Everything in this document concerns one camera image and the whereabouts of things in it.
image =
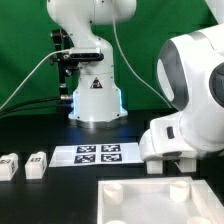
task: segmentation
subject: black cable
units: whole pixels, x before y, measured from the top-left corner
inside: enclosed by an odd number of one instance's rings
[[[57,106],[45,106],[45,107],[30,107],[30,108],[23,108],[23,109],[17,109],[17,110],[10,110],[10,111],[6,111],[6,112],[2,112],[0,114],[0,117],[11,114],[11,113],[15,113],[15,112],[21,112],[21,111],[27,111],[27,110],[40,110],[40,109],[49,109],[49,108],[56,108]]]
[[[1,114],[5,114],[7,112],[13,111],[14,109],[19,108],[19,107],[27,106],[27,105],[30,105],[30,104],[37,104],[37,103],[46,103],[46,102],[51,102],[51,101],[57,101],[57,100],[60,100],[60,97],[50,97],[50,98],[44,98],[44,99],[38,99],[38,100],[31,100],[31,101],[22,102],[22,103],[16,104],[14,106],[8,107],[8,108],[0,111],[0,116],[1,116]]]

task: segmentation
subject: white box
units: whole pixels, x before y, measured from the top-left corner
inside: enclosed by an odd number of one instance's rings
[[[224,223],[224,207],[203,180],[175,177],[99,181],[97,224],[187,224],[195,220]]]
[[[46,153],[32,154],[25,165],[26,179],[41,179],[47,167]]]
[[[0,181],[11,180],[18,169],[18,156],[15,153],[0,158]]]

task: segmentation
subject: white tray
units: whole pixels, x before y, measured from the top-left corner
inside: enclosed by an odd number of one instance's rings
[[[177,202],[174,181],[188,184],[188,196]],[[187,188],[180,188],[180,197]],[[190,222],[199,217],[200,222]],[[190,177],[99,181],[97,224],[224,224],[224,207],[203,180]]]

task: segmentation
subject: white plastic part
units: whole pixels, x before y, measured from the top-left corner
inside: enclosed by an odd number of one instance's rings
[[[47,167],[45,152],[32,154],[25,165],[26,179],[41,179]]]
[[[170,184],[170,198],[174,202],[186,202],[190,198],[190,183],[175,180]]]
[[[121,184],[109,184],[103,187],[105,203],[119,205],[123,201],[123,186]]]
[[[12,179],[18,169],[18,156],[15,153],[0,158],[0,181]]]
[[[205,0],[213,16],[219,24],[224,23],[224,1],[223,0]]]
[[[198,216],[189,218],[187,224],[213,224],[213,223],[207,218]]]
[[[148,174],[162,174],[163,173],[163,161],[147,161],[146,162],[147,173]]]
[[[181,158],[178,163],[175,163],[182,173],[196,172],[197,160],[189,158]]]
[[[183,184],[183,188],[185,186],[190,188],[189,198],[184,202],[175,202],[170,198],[170,185],[176,181],[189,184]],[[123,202],[119,205],[112,206],[104,200],[103,189],[105,185],[112,184],[123,186]],[[204,180],[171,177],[110,180],[98,183],[97,224],[107,224],[115,220],[127,224],[187,224],[193,217],[204,217],[212,224],[224,223],[224,207]]]

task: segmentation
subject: white cable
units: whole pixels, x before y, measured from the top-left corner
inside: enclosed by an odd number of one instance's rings
[[[118,46],[118,49],[120,51],[120,54],[122,56],[122,58],[124,59],[126,65],[128,66],[128,68],[131,70],[131,72],[133,73],[133,75],[139,80],[141,81],[144,85],[146,85],[149,89],[151,89],[157,96],[159,96],[166,104],[169,108],[171,108],[170,104],[167,102],[167,100],[161,95],[159,94],[151,85],[149,85],[147,82],[145,82],[143,79],[141,79],[138,74],[134,71],[134,69],[131,67],[131,65],[129,64],[127,58],[125,57],[124,55],[124,52],[121,48],[121,45],[120,45],[120,42],[118,40],[118,36],[117,36],[117,30],[116,30],[116,23],[115,23],[115,6],[114,6],[114,1],[115,0],[112,0],[112,17],[113,17],[113,29],[114,29],[114,36],[115,36],[115,40],[116,40],[116,43],[117,43],[117,46]]]
[[[8,104],[8,102],[16,95],[16,93],[21,89],[21,87],[25,84],[25,82],[33,75],[33,73],[40,67],[40,65],[46,60],[48,59],[50,56],[57,54],[57,53],[66,53],[69,50],[61,50],[61,51],[55,51],[50,53],[49,55],[47,55],[45,58],[43,58],[39,64],[33,69],[32,72],[30,72],[30,74],[22,81],[22,83],[16,88],[16,90],[11,94],[11,96],[2,104],[2,106],[0,107],[0,111],[6,106],[6,104]]]

